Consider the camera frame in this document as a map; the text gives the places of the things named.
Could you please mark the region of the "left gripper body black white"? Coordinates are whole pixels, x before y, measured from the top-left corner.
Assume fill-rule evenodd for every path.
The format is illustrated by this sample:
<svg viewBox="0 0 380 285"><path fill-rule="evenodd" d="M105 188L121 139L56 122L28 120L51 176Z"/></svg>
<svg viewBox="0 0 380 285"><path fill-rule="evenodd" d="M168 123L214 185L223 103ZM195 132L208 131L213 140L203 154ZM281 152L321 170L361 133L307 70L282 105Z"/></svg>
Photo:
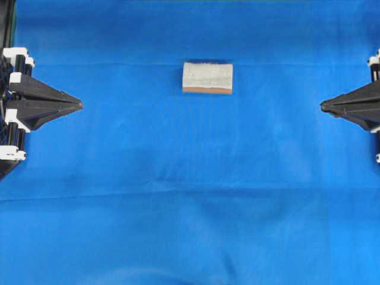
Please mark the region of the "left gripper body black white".
<svg viewBox="0 0 380 285"><path fill-rule="evenodd" d="M17 105L25 96L15 90L24 75L31 75L35 61L25 47L1 48L1 179L26 159L24 149L30 128L18 118Z"/></svg>

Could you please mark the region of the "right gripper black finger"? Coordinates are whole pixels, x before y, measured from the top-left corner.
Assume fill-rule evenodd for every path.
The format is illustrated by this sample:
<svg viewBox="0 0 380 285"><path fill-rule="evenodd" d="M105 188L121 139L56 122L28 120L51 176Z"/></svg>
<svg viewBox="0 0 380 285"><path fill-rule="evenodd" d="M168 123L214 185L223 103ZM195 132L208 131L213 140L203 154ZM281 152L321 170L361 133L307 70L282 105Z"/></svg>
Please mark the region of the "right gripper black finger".
<svg viewBox="0 0 380 285"><path fill-rule="evenodd" d="M322 109L379 109L379 80L320 104Z"/></svg>
<svg viewBox="0 0 380 285"><path fill-rule="evenodd" d="M336 118L343 118L349 122L357 124L365 131L370 131L372 133L379 131L379 118L375 119L374 117L370 117L369 115L361 115L357 112L350 112L345 108L338 109L335 107L322 106L321 110L325 113L333 115Z"/></svg>

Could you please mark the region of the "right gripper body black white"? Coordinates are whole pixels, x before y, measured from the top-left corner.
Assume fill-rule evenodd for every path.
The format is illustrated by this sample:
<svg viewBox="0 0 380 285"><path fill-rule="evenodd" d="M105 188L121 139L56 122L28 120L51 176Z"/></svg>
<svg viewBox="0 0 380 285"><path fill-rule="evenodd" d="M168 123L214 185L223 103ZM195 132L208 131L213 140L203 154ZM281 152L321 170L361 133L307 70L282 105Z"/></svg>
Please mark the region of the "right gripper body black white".
<svg viewBox="0 0 380 285"><path fill-rule="evenodd" d="M368 59L368 66L370 67L371 81L379 80L379 49L375 56ZM376 134L377 152L375 158L376 162L379 163L379 125L376 125L370 132Z"/></svg>

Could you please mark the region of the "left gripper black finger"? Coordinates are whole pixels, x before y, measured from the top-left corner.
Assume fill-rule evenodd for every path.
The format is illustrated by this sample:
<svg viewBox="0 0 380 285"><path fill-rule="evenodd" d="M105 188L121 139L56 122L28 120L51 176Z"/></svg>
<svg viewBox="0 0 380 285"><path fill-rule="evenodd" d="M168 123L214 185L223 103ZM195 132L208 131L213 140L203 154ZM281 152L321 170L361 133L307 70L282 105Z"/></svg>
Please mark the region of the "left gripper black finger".
<svg viewBox="0 0 380 285"><path fill-rule="evenodd" d="M26 132L36 131L43 124L83 108L82 103L10 102L6 106L5 123L16 123Z"/></svg>
<svg viewBox="0 0 380 285"><path fill-rule="evenodd" d="M56 90L29 75L22 74L21 72L12 72L10 74L9 91L34 99L82 105L82 102L79 99L72 97L63 91Z"/></svg>

